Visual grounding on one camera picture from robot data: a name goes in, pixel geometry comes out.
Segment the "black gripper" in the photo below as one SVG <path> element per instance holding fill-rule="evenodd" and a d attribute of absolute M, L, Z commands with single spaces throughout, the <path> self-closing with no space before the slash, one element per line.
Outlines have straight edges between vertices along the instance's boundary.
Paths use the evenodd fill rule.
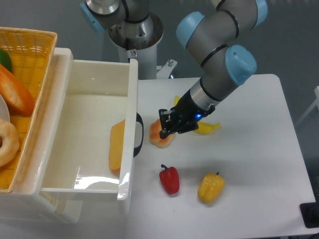
<path fill-rule="evenodd" d="M 170 110 L 159 110 L 160 139 L 166 139 L 176 132 L 181 134 L 197 129 L 197 123 L 215 110 L 214 104 L 209 105 L 207 110 L 200 108 L 192 99 L 190 91 L 178 98 L 175 103 L 175 106 Z"/>

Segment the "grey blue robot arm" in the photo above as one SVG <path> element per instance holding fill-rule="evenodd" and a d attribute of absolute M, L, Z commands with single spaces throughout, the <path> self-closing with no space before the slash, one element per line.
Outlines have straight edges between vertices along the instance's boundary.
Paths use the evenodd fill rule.
<path fill-rule="evenodd" d="M 187 15 L 177 26 L 176 36 L 204 71 L 204 75 L 170 110 L 159 111 L 159 136 L 185 133 L 257 69 L 253 55 L 228 42 L 262 23 L 268 14 L 264 0 L 215 0 L 216 13 Z M 107 31 L 118 49 L 121 62 L 137 60 L 139 77 L 157 76 L 157 45 L 163 36 L 160 19 L 149 10 L 146 0 L 84 0 L 81 11 L 96 32 Z"/>

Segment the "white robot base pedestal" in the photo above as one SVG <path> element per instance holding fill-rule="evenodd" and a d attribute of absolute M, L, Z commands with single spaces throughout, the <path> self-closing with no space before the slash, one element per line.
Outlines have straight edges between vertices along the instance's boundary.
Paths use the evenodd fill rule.
<path fill-rule="evenodd" d="M 109 37 L 118 49 L 120 62 L 138 61 L 140 80 L 169 79 L 177 61 L 169 59 L 158 65 L 158 44 L 163 37 L 163 24 L 158 16 L 149 13 L 139 23 L 122 21 L 109 28 Z"/>

